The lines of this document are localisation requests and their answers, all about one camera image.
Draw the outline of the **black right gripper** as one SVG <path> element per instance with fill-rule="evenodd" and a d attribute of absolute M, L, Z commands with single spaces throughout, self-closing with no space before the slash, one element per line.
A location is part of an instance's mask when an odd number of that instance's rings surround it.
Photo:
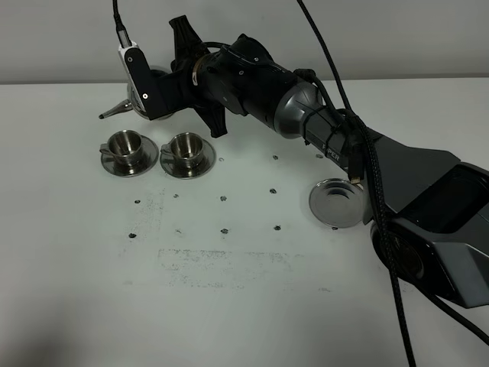
<path fill-rule="evenodd" d="M 220 57 L 223 49 L 211 53 L 202 48 L 202 40 L 187 16 L 169 21 L 173 30 L 175 60 L 170 68 L 170 113 L 193 108 L 210 130 L 212 138 L 228 134 L 225 124 L 225 100 L 213 89 L 220 85 Z"/>

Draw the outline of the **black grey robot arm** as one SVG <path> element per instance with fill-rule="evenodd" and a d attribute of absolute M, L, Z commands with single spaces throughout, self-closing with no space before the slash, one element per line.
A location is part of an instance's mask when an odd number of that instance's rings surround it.
<path fill-rule="evenodd" d="M 241 35 L 215 51 L 185 16 L 170 22 L 175 59 L 197 108 L 207 107 L 213 137 L 225 134 L 225 112 L 251 115 L 284 138 L 302 138 L 358 179 L 362 219 L 371 224 L 374 249 L 400 277 L 459 306 L 488 303 L 488 173 L 447 151 L 412 148 L 376 131 L 375 175 L 367 172 L 367 146 L 357 117 L 323 102 L 308 70 L 276 64 L 254 38 Z M 374 180 L 382 182 L 390 244 L 374 217 Z"/>

